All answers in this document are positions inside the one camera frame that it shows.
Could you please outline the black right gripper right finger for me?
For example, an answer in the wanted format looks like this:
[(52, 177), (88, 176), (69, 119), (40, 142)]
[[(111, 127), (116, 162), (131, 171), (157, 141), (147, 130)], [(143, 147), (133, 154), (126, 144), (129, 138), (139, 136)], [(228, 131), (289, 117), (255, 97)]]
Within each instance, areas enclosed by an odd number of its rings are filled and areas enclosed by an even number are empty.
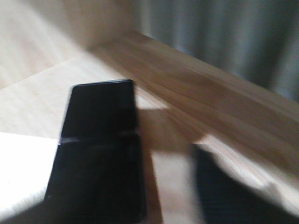
[(193, 144), (195, 186), (207, 224), (297, 224), (299, 218), (255, 195), (214, 162), (212, 154)]

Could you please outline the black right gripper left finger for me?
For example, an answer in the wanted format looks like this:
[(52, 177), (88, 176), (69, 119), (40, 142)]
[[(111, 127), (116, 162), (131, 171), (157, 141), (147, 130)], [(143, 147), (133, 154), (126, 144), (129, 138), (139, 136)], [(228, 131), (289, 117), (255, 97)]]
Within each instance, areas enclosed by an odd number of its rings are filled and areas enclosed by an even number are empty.
[(147, 218), (145, 201), (96, 196), (46, 197), (4, 224), (142, 224)]

